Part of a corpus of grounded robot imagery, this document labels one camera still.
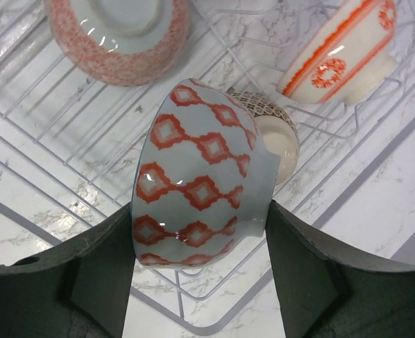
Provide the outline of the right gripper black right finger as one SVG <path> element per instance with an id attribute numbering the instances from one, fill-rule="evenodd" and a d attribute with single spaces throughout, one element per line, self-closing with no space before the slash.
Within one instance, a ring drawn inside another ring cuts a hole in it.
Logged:
<path id="1" fill-rule="evenodd" d="M 286 337 L 415 337 L 415 265 L 344 243 L 276 201 L 266 239 Z"/>

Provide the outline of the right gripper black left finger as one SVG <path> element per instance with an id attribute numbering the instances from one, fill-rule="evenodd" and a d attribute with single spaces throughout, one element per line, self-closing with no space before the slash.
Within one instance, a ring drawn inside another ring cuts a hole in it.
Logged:
<path id="1" fill-rule="evenodd" d="M 130 206 L 0 265 L 0 337 L 121 337 L 135 265 Z"/>

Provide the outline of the white wire dish rack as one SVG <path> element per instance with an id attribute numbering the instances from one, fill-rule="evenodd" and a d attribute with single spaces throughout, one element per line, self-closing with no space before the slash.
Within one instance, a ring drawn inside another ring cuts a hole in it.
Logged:
<path id="1" fill-rule="evenodd" d="M 74 65 L 44 2 L 0 2 L 0 265 L 57 246 L 125 205 L 131 212 L 147 134 L 187 78 L 262 93 L 289 115 L 299 160 L 285 184 L 275 181 L 271 201 L 383 258 L 415 232 L 415 1 L 394 1 L 398 66 L 352 106 L 302 104 L 276 90 L 343 1 L 187 1 L 182 56 L 137 87 Z M 121 337 L 174 337 L 172 323 L 190 337 L 286 337 L 266 226 L 203 268 L 147 268 L 135 255 Z"/>

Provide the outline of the blue triangle patterned bowl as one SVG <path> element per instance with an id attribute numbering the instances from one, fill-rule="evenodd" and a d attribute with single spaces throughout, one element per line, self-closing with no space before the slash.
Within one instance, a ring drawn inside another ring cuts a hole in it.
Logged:
<path id="1" fill-rule="evenodd" d="M 203 268 L 264 234 L 280 165 L 252 114 L 195 78 L 161 104 L 137 164 L 132 242 L 147 268 Z"/>

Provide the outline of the black mosaic patterned bowl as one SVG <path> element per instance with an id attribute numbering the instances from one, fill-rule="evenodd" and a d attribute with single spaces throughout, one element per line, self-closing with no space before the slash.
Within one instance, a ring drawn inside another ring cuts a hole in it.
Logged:
<path id="1" fill-rule="evenodd" d="M 226 93 L 254 115 L 266 148 L 280 157 L 276 185 L 285 184 L 294 173 L 299 160 L 299 137 L 295 124 L 281 107 L 262 93 L 236 91 L 233 87 Z"/>

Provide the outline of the orange white patterned bowl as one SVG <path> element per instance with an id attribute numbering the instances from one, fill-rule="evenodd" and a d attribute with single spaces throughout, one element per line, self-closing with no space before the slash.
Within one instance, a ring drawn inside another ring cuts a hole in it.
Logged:
<path id="1" fill-rule="evenodd" d="M 398 66 L 392 0 L 343 1 L 290 64 L 278 93 L 302 104 L 359 103 Z"/>

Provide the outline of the floral pink outside bowl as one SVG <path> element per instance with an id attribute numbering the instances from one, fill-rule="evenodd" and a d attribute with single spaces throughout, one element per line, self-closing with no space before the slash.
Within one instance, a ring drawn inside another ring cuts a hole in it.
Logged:
<path id="1" fill-rule="evenodd" d="M 137 87 L 165 75 L 190 30 L 187 1 L 45 1 L 51 32 L 81 71 L 108 85 Z"/>

